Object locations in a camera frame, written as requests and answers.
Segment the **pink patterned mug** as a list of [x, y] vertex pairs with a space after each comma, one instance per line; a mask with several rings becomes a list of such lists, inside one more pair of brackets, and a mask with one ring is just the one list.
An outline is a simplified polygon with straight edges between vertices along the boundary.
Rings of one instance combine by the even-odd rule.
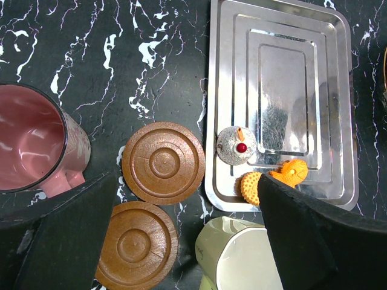
[[90, 155], [85, 131], [51, 97], [1, 83], [1, 193], [57, 196], [85, 182]]

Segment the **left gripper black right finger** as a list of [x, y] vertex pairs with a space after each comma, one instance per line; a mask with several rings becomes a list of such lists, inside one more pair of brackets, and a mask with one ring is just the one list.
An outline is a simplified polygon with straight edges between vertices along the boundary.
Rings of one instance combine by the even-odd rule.
[[386, 222], [262, 175], [262, 217], [284, 289], [386, 289]]

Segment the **green ceramic cup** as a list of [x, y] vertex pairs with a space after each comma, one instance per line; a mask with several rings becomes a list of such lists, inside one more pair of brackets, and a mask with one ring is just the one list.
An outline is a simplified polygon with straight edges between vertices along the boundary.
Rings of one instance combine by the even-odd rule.
[[200, 289], [282, 289], [264, 225], [222, 216], [195, 242], [203, 276]]

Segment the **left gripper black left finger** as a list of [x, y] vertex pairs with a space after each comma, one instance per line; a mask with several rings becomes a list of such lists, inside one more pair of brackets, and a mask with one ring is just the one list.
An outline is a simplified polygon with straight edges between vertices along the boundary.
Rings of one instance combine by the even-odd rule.
[[1, 216], [1, 289], [91, 289], [118, 189], [107, 172]]

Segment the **white sprinkle cherry cake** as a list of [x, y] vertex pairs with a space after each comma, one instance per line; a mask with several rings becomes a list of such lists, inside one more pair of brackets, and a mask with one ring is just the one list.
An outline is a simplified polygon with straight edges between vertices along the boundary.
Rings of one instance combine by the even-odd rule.
[[228, 165], [246, 163], [256, 153], [256, 149], [256, 137], [247, 127], [229, 126], [217, 136], [216, 152]]

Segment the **round orange biscuit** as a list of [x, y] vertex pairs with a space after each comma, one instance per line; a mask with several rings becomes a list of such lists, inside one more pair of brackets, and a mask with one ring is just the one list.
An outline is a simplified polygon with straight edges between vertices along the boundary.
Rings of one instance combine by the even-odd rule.
[[240, 184], [241, 194], [243, 198], [254, 206], [259, 206], [258, 182], [262, 176], [260, 172], [246, 173]]

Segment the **orange fish-shaped cookie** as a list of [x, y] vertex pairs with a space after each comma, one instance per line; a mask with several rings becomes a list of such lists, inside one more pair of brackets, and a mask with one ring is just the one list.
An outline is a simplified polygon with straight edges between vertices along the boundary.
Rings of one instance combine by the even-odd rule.
[[269, 175], [278, 181], [295, 188], [308, 175], [307, 163], [301, 159], [293, 159], [283, 164], [279, 172], [271, 171]]

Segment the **silver metal tray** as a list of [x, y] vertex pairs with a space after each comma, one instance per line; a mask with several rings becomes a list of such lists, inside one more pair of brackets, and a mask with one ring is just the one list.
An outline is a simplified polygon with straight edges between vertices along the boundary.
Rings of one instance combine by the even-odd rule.
[[[302, 1], [212, 1], [205, 191], [223, 211], [256, 212], [241, 196], [248, 172], [304, 160], [298, 190], [345, 210], [359, 198], [351, 37], [337, 11]], [[247, 127], [256, 153], [231, 166], [218, 134]]]

